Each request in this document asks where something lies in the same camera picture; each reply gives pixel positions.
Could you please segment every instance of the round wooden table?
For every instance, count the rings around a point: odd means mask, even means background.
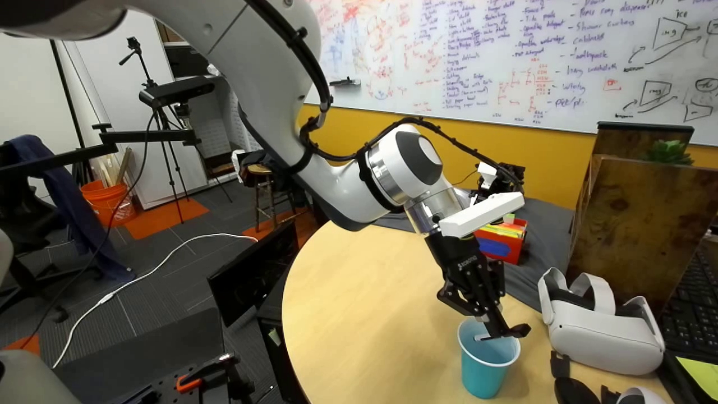
[[[297,256],[283,295],[283,330],[294,372],[314,404],[481,401],[460,381],[458,325],[441,303],[441,267],[418,233],[322,226]],[[531,322],[524,355],[492,401],[554,401],[550,341],[542,313],[504,299],[509,325]],[[573,376],[599,393],[649,385],[573,363]]]

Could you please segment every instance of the robotic arm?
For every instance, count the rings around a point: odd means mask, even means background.
[[[314,58],[319,24],[306,0],[0,0],[0,30],[47,37],[93,37],[112,31],[126,8],[139,8],[178,30],[228,77],[252,134],[286,161],[329,217],[361,228],[407,208],[443,267],[441,299],[463,313],[486,317],[492,335],[509,327],[499,310],[504,272],[476,247],[473,228],[518,208],[522,192],[463,206],[443,175],[431,141],[397,126],[354,159],[332,166],[311,141],[330,109],[329,83]],[[322,95],[319,116],[297,132],[297,113],[311,86]]]

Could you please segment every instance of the wall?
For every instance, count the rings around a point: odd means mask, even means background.
[[[156,83],[173,81],[172,65],[166,60],[158,24],[150,16],[130,12],[126,19],[111,31],[109,36],[95,40],[77,40],[65,43],[73,67],[84,81],[84,89],[96,116],[102,122],[112,123],[112,129],[144,129],[154,109],[139,100],[139,91],[144,89],[147,77],[139,65],[139,58],[132,55],[126,65],[119,65],[123,55],[130,54],[129,37],[135,36],[141,43],[141,52],[149,65],[149,72]],[[130,180],[139,175],[144,145],[130,143],[132,159],[129,164]],[[183,180],[186,191],[196,191],[206,185],[204,166],[201,155],[192,145],[183,145],[175,141],[178,166],[183,168]],[[135,194],[139,198],[144,208],[154,208],[173,198],[173,185],[169,178],[183,192],[183,180],[172,161],[172,172],[165,164],[165,152],[158,141],[149,145],[147,168],[135,185]]]
[[[314,106],[302,109],[302,123],[316,115]],[[332,107],[325,127],[313,138],[332,152],[352,152],[372,138],[385,126],[397,122],[400,115],[361,113]],[[470,122],[431,118],[458,141],[509,164],[528,166],[525,192],[565,208],[575,208],[583,184],[586,164],[595,136],[577,132],[531,129],[514,126],[487,126]],[[473,156],[455,151],[449,141],[428,134],[444,159],[449,182],[471,188],[476,185]],[[718,148],[692,145],[695,166],[718,168]]]
[[[38,134],[55,152],[78,148],[50,40],[0,34],[0,89],[0,141]],[[41,180],[30,182],[38,198],[50,199]]]

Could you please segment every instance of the white vr headset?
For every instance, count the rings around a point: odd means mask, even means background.
[[[603,279],[582,274],[568,288],[564,272],[552,267],[540,279],[540,301],[554,349],[579,363],[649,375],[664,359],[666,343],[644,295],[617,310]]]

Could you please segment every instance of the blue cup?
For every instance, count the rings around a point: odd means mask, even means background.
[[[522,356],[522,343],[514,336],[487,338],[487,325],[478,318],[468,318],[458,330],[463,347],[463,383],[481,398],[496,398],[509,365]]]

